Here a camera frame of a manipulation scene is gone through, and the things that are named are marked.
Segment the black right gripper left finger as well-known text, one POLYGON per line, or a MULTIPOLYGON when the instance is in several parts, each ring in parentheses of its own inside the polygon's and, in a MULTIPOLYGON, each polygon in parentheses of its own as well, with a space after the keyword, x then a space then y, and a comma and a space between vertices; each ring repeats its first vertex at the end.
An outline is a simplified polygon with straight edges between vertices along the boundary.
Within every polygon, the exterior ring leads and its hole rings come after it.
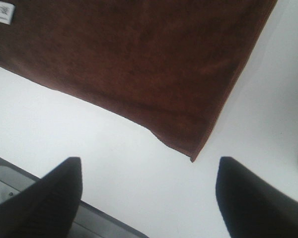
POLYGON ((67 237, 81 195, 81 159, 70 157, 0 204, 0 238, 67 237))

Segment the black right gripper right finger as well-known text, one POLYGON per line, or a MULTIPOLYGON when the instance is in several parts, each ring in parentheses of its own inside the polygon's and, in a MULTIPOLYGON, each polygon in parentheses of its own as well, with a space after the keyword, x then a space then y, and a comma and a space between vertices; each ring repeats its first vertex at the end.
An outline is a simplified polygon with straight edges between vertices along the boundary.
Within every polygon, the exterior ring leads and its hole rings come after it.
POLYGON ((232 238, 298 238, 298 202, 232 157, 222 157, 216 199, 232 238))

